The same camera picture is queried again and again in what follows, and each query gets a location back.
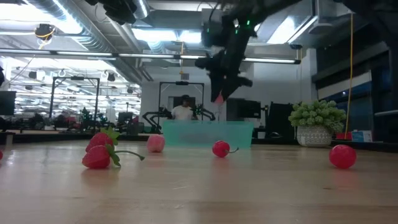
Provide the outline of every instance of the person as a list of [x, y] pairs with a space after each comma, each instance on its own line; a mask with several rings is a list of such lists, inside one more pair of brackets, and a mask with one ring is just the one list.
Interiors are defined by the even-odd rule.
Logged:
[[172, 110], [173, 119], [179, 121], [190, 121], [198, 119], [194, 114], [191, 107], [189, 107], [189, 96], [182, 96], [182, 105], [176, 106]]

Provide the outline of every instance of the strawberry stem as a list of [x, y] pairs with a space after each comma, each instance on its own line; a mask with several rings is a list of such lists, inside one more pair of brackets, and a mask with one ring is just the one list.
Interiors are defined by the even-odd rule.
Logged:
[[140, 154], [137, 154], [137, 153], [135, 153], [135, 152], [131, 152], [131, 151], [115, 151], [114, 153], [119, 153], [119, 152], [125, 152], [125, 153], [130, 153], [130, 154], [133, 154], [133, 155], [136, 155], [136, 156], [138, 156], [138, 158], [141, 160], [141, 161], [143, 161], [144, 159], [145, 159], [145, 157], [144, 156], [142, 156], [142, 155], [140, 155]]
[[235, 151], [228, 152], [228, 153], [230, 153], [230, 154], [231, 154], [231, 153], [235, 153], [235, 152], [237, 152], [238, 150], [239, 150], [239, 148], [237, 147]]

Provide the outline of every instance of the white pot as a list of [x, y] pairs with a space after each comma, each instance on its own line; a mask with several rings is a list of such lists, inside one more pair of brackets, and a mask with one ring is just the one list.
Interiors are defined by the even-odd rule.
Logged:
[[305, 147], [327, 147], [331, 143], [331, 133], [323, 126], [299, 126], [297, 141]]

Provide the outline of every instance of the plastic container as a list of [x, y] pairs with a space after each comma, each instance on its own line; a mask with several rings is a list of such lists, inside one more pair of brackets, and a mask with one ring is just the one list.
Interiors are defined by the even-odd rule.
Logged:
[[231, 147], [251, 147], [254, 124], [245, 121], [172, 121], [163, 123], [166, 146], [211, 147], [226, 141]]

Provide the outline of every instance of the table surface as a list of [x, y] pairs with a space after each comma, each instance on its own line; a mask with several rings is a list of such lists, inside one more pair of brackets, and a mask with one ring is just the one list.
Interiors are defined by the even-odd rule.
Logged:
[[327, 149], [211, 149], [121, 142], [121, 169], [81, 165], [86, 141], [20, 144], [0, 166], [1, 223], [397, 223], [398, 154], [358, 151], [350, 170]]

